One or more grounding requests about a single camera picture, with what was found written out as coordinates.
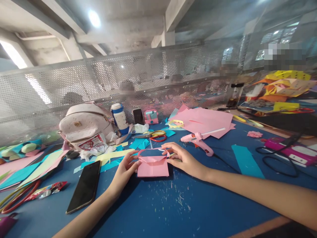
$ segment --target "power cord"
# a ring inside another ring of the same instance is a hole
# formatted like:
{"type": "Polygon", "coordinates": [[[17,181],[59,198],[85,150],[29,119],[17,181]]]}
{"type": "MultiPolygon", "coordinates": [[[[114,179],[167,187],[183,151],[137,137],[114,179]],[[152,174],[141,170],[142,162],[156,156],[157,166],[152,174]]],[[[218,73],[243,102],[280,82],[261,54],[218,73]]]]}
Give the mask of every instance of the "power cord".
{"type": "Polygon", "coordinates": [[[306,175],[308,175],[308,176],[310,176],[310,177],[312,177],[312,178],[314,178],[314,179],[317,179],[316,177],[314,177],[314,176],[312,176],[312,175],[306,173],[305,171],[300,170],[300,169],[294,164],[293,160],[291,160],[291,159],[285,157],[285,155],[284,155],[283,153],[281,153],[281,151],[283,151],[283,150],[285,150],[285,149],[291,147],[293,144],[295,144],[295,143],[300,139],[300,137],[301,137],[303,134],[304,134],[304,131],[301,132],[301,133],[298,134],[298,135],[293,135],[293,136],[291,136],[291,137],[285,139],[285,140],[283,141],[283,144],[285,145],[285,147],[282,148],[282,149],[280,149],[280,150],[273,150],[273,149],[269,149],[269,148],[266,148],[266,147],[258,147],[258,148],[256,148],[255,150],[256,150],[259,154],[264,154],[264,155],[266,155],[266,156],[264,156],[264,157],[262,158],[263,163],[264,163],[267,167],[269,167],[270,169],[272,169],[273,171],[275,171],[275,172],[277,172],[277,173],[283,174],[283,175],[288,176],[288,177],[297,178],[297,177],[299,176],[299,172],[302,172],[302,173],[304,173],[304,174],[306,174],[306,175]],[[266,150],[269,149],[269,150],[271,150],[272,152],[263,152],[263,151],[261,151],[261,150],[263,150],[263,149],[266,149],[266,150]],[[290,164],[287,163],[285,160],[280,160],[280,159],[278,159],[278,158],[276,158],[276,157],[269,156],[269,155],[273,155],[273,154],[279,154],[279,155],[281,155],[281,156],[287,158],[287,160],[290,162],[290,164]],[[285,173],[285,172],[283,172],[283,171],[280,171],[280,170],[274,168],[273,166],[271,166],[271,165],[267,162],[268,159],[276,160],[276,161],[278,161],[278,162],[281,162],[281,163],[283,163],[283,164],[286,164],[286,165],[292,167],[292,168],[294,169],[294,173],[289,174],[289,173],[285,173]]]}
{"type": "Polygon", "coordinates": [[[216,155],[214,153],[214,156],[218,159],[220,159],[222,162],[224,162],[226,165],[228,165],[230,168],[232,168],[235,172],[237,172],[238,174],[241,174],[239,171],[237,171],[234,167],[232,167],[230,164],[228,164],[226,161],[224,161],[221,157],[219,157],[218,155],[216,155]]]}

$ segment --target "hot glue gun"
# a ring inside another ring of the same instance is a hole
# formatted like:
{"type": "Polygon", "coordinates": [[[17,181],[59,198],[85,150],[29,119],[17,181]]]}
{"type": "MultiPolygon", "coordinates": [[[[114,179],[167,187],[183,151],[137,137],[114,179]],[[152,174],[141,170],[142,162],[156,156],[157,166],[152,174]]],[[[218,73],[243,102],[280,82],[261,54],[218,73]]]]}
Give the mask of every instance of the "hot glue gun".
{"type": "Polygon", "coordinates": [[[213,156],[214,151],[209,146],[207,146],[205,142],[202,141],[202,139],[203,135],[200,132],[197,132],[195,134],[190,134],[182,137],[181,141],[184,143],[192,142],[194,143],[195,148],[200,147],[206,152],[207,156],[213,156]]]}

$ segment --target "perforated metal barrier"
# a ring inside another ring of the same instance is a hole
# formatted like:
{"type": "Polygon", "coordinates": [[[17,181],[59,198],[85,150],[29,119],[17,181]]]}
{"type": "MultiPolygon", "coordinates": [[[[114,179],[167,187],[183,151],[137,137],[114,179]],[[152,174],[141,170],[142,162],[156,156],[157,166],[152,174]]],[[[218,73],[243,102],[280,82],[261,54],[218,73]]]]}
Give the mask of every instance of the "perforated metal barrier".
{"type": "Polygon", "coordinates": [[[237,80],[237,70],[250,68],[246,64],[250,61],[247,53],[251,48],[246,45],[250,38],[242,43],[241,39],[176,45],[0,73],[0,145],[38,137],[45,144],[56,141],[58,124],[68,108],[84,102],[94,101],[108,109],[113,103],[122,103],[131,123],[132,110],[138,108],[156,109],[162,120],[183,103],[188,107],[224,103],[230,81],[237,80]]]}

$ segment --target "black smartphone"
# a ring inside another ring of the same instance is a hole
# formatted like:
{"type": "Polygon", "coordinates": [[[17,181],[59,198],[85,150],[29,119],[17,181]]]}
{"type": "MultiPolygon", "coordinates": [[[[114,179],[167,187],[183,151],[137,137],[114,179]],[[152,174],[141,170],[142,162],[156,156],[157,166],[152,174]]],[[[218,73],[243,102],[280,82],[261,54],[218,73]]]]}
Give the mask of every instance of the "black smartphone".
{"type": "Polygon", "coordinates": [[[91,204],[96,197],[101,161],[84,167],[66,214],[72,214],[91,204]]]}
{"type": "Polygon", "coordinates": [[[141,125],[145,124],[141,109],[133,110],[133,117],[134,117],[135,124],[141,124],[141,125]]]}

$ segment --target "ceiling light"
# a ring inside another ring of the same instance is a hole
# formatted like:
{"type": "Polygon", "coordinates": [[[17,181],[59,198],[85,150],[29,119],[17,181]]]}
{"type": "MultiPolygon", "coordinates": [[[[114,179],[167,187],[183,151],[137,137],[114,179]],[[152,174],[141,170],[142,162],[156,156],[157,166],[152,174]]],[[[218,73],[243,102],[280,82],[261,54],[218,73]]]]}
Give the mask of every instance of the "ceiling light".
{"type": "Polygon", "coordinates": [[[100,18],[95,11],[90,10],[88,13],[88,16],[89,16],[89,20],[91,21],[91,23],[94,27],[100,27],[100,25],[101,25],[100,18]]]}
{"type": "Polygon", "coordinates": [[[19,54],[19,52],[17,52],[13,45],[5,41],[0,41],[0,44],[18,68],[21,69],[27,67],[25,61],[22,59],[21,55],[19,54]]]}

